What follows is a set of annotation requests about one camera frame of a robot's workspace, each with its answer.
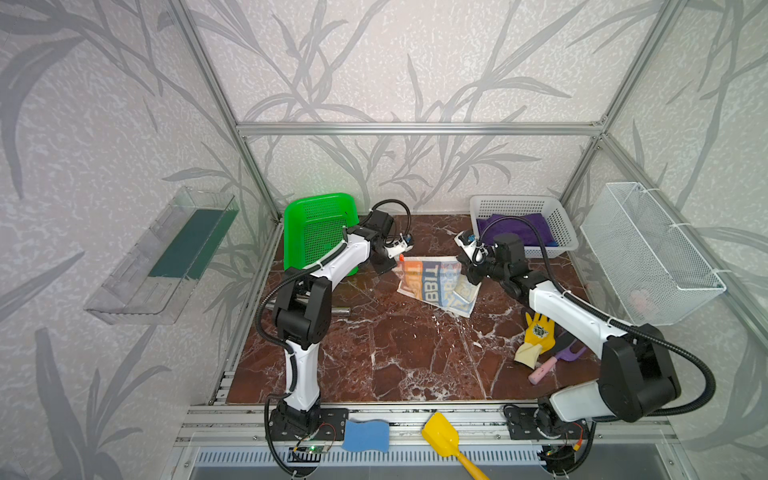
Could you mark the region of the purple towel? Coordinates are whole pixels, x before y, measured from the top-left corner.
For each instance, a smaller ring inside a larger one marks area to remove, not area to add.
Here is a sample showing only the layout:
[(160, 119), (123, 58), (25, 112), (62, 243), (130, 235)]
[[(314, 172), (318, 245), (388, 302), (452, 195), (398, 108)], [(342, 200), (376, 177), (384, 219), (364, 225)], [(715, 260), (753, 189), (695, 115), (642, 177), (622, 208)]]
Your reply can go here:
[[(493, 243), (498, 235), (510, 233), (517, 235), (525, 246), (539, 246), (536, 235), (530, 227), (520, 221), (505, 220), (495, 224), (486, 231), (489, 224), (501, 218), (503, 218), (503, 215), (494, 214), (489, 218), (480, 218), (476, 220), (478, 233), (483, 234), (484, 243)], [(547, 247), (559, 246), (558, 242), (553, 237), (545, 218), (540, 213), (524, 215), (524, 218), (536, 228)]]

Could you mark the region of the white light-blue towel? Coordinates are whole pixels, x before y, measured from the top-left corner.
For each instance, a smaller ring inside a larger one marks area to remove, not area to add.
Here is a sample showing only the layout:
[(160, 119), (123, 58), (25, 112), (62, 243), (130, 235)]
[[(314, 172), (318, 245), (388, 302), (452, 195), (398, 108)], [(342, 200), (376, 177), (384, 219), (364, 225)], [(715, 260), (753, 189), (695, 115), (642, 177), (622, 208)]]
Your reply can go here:
[(455, 257), (404, 257), (395, 273), (399, 293), (454, 316), (471, 316), (480, 286), (469, 282)]

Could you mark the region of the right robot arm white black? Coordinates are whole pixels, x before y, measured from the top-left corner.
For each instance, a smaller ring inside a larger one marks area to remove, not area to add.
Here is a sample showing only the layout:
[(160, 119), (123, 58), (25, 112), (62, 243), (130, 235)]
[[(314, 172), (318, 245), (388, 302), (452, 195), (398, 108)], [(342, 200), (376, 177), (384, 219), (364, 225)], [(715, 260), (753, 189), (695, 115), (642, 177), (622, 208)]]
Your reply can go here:
[[(462, 250), (457, 259), (471, 284), (497, 282), (509, 297), (554, 320), (600, 361), (597, 379), (539, 400), (532, 421), (542, 436), (558, 438), (567, 425), (582, 420), (632, 423), (684, 415), (713, 399), (717, 381), (703, 360), (667, 341), (656, 327), (632, 326), (574, 295), (556, 279), (544, 242), (539, 244), (542, 270), (530, 267), (515, 234), (500, 234), (486, 243), (467, 230), (455, 242)], [(704, 379), (702, 393), (680, 406), (671, 404), (682, 394), (674, 356), (695, 366)]]

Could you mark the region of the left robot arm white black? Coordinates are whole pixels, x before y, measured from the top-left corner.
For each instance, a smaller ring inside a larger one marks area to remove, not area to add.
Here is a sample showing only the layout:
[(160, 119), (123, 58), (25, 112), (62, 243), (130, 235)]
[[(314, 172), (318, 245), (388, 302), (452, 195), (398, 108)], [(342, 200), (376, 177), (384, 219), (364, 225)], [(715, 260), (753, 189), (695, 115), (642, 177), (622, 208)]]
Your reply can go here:
[(268, 334), (261, 324), (258, 334), (283, 349), (286, 358), (286, 389), (269, 396), (276, 401), (275, 419), (307, 430), (321, 418), (318, 383), (319, 344), (332, 320), (332, 293), (356, 267), (370, 263), (379, 274), (393, 270), (402, 254), (413, 248), (412, 214), (399, 199), (373, 205), (360, 223), (340, 229), (341, 238), (319, 259), (297, 269), (288, 268), (283, 279), (261, 302), (260, 321), (268, 300), (277, 334)]

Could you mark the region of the green plastic basket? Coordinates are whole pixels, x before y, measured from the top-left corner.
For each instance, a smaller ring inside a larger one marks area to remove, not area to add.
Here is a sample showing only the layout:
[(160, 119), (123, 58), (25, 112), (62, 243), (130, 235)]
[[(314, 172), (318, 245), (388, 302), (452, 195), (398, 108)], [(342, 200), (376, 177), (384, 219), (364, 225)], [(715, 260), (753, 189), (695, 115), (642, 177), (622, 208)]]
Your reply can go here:
[(344, 228), (357, 225), (355, 199), (345, 193), (306, 197), (291, 202), (284, 215), (284, 269), (302, 269), (330, 252)]

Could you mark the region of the white plastic basket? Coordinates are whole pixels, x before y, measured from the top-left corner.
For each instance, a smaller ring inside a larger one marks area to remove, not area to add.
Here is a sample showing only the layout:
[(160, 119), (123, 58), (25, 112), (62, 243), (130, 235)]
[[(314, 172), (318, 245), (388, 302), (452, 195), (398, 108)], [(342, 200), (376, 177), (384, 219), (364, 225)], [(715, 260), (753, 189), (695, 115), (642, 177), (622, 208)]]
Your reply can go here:
[(541, 214), (553, 237), (554, 245), (547, 246), (550, 258), (574, 251), (579, 246), (576, 232), (561, 203), (554, 197), (520, 195), (476, 195), (469, 200), (474, 235), (479, 237), (478, 225), (493, 215), (525, 216)]

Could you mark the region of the yellow packet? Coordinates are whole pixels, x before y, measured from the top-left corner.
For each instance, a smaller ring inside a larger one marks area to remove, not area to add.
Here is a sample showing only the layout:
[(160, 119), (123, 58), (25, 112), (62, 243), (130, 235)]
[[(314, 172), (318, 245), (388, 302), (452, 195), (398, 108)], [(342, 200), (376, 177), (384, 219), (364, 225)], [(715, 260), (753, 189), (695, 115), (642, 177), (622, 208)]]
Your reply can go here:
[(556, 342), (556, 323), (549, 317), (534, 311), (526, 311), (525, 320), (527, 328), (524, 344), (531, 347), (539, 347), (540, 353), (551, 350)]

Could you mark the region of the pale yellow cloth piece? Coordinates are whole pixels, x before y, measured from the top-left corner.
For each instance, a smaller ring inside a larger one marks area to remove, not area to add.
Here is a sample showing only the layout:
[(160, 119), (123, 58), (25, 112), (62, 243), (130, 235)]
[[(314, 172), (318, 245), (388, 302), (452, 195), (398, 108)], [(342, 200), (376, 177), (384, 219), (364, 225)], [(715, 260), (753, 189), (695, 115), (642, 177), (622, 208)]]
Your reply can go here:
[(517, 349), (514, 361), (530, 369), (535, 369), (539, 355), (542, 352), (541, 344), (524, 342)]

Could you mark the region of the purple small toy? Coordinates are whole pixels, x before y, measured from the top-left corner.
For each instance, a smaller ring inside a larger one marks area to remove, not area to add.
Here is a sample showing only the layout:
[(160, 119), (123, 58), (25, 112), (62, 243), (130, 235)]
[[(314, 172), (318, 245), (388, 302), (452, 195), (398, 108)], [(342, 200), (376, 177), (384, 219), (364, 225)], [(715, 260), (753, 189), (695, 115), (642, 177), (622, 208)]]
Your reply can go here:
[(555, 358), (558, 361), (573, 362), (578, 360), (588, 348), (579, 340), (574, 340), (569, 346), (559, 351)]

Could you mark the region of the silver metal trowel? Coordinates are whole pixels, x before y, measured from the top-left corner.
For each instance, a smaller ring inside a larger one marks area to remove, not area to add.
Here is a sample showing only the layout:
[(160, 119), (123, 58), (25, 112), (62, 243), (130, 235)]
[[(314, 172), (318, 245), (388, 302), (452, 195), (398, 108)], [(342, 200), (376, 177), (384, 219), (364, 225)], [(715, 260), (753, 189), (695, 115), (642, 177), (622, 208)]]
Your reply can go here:
[[(270, 301), (266, 305), (266, 309), (269, 311), (273, 311), (275, 307), (275, 302)], [(333, 316), (339, 316), (339, 317), (349, 317), (351, 314), (351, 308), (350, 307), (332, 307), (331, 308), (331, 314)]]

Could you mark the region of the yellow plastic shovel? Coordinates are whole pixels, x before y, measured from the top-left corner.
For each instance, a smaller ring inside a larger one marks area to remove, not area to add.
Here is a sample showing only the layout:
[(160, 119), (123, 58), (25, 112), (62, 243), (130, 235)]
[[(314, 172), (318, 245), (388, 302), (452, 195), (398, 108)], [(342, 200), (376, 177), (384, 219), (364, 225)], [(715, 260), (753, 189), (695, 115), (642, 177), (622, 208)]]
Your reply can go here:
[(460, 451), (459, 434), (442, 413), (433, 413), (422, 428), (421, 434), (438, 455), (457, 459), (474, 480), (489, 480), (489, 477)]

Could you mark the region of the blue sponge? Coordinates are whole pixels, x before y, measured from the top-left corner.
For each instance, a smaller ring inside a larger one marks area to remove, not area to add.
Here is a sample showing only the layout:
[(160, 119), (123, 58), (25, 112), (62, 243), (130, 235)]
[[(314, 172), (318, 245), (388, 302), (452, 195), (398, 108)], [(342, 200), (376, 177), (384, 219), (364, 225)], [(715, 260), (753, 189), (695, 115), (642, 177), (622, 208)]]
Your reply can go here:
[(375, 451), (387, 453), (390, 446), (390, 425), (384, 420), (346, 422), (342, 448), (348, 452)]

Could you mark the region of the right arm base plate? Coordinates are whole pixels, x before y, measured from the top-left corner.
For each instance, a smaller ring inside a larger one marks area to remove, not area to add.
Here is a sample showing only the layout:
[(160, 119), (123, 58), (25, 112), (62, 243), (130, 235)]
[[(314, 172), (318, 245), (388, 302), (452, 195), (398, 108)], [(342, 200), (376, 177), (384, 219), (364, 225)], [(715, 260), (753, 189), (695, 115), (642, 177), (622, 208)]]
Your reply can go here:
[(502, 407), (507, 429), (512, 440), (579, 441), (588, 436), (589, 425), (585, 420), (565, 422), (545, 404), (520, 406), (507, 404)]

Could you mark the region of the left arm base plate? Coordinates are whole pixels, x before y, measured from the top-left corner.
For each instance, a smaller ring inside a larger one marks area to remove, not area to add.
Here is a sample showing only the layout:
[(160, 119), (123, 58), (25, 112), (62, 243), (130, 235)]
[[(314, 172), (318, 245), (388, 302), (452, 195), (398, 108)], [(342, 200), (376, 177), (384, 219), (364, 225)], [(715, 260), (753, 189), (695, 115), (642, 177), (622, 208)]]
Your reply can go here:
[(270, 413), (267, 427), (274, 441), (340, 441), (345, 437), (349, 410), (313, 408), (309, 411), (287, 407)]

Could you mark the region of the clear acrylic wall shelf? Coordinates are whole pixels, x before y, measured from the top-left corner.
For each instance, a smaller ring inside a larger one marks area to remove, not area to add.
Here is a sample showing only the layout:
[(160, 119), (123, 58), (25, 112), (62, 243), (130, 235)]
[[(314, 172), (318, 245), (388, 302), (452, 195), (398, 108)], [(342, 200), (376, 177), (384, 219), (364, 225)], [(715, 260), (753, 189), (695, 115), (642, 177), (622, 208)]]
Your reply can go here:
[(231, 193), (182, 187), (84, 310), (108, 325), (172, 325), (239, 213)]

